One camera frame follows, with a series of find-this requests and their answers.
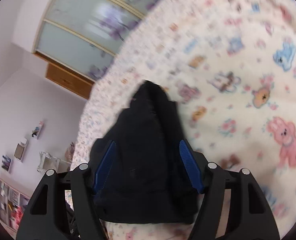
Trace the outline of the black pants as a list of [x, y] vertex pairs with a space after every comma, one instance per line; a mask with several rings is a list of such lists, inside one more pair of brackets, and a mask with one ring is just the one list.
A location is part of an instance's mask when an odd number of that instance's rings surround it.
[[95, 168], [110, 141], [117, 147], [105, 185], [94, 197], [98, 217], [113, 223], [191, 224], [198, 193], [179, 153], [183, 139], [176, 103], [159, 85], [144, 82], [91, 148], [89, 165]]

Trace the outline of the white bookshelf with items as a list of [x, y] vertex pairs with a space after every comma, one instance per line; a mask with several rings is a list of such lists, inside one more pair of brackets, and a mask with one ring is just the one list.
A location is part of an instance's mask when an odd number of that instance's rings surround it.
[[9, 233], [17, 233], [29, 200], [29, 196], [0, 178], [0, 222]]

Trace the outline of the white storage cart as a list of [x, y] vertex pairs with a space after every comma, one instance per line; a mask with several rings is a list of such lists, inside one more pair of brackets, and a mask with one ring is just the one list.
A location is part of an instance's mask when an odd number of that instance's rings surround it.
[[50, 169], [54, 170], [56, 173], [67, 172], [70, 170], [71, 163], [68, 161], [54, 157], [48, 152], [40, 152], [39, 155], [40, 162], [37, 171], [41, 174], [45, 174]]

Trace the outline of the animal print fleece blanket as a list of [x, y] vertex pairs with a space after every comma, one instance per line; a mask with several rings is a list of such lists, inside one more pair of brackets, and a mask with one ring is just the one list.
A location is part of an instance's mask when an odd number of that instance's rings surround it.
[[161, 0], [93, 87], [73, 166], [143, 80], [178, 103], [194, 149], [251, 171], [285, 236], [296, 223], [296, 1]]

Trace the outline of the floral glass sliding wardrobe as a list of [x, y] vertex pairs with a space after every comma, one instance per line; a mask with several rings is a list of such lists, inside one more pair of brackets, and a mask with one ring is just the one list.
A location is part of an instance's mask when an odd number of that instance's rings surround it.
[[95, 81], [159, 0], [52, 0], [36, 52]]

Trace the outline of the white wall shelf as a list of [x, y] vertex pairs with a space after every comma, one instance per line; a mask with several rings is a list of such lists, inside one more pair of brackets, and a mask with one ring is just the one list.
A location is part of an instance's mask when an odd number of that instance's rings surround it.
[[14, 152], [14, 157], [19, 160], [22, 161], [25, 150], [26, 150], [26, 146], [28, 144], [28, 139], [27, 138], [23, 138], [22, 140], [20, 140], [20, 142], [17, 144], [15, 152]]

